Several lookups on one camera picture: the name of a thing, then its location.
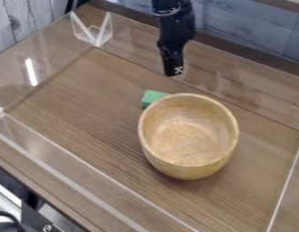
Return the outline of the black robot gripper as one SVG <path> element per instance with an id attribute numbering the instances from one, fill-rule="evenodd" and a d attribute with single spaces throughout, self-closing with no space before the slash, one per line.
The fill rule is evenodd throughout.
<path id="1" fill-rule="evenodd" d="M 196 22 L 194 9 L 182 8 L 175 14 L 160 18 L 160 47 L 163 68 L 167 76 L 176 76 L 184 72 L 183 49 L 195 37 Z"/>

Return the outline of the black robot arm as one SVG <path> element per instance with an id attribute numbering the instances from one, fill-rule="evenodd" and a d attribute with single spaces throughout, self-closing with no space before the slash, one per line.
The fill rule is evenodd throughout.
<path id="1" fill-rule="evenodd" d="M 184 47 L 196 35 L 196 20 L 191 0 L 151 0 L 152 15 L 159 20 L 158 47 L 163 58 L 164 74 L 184 72 Z"/>

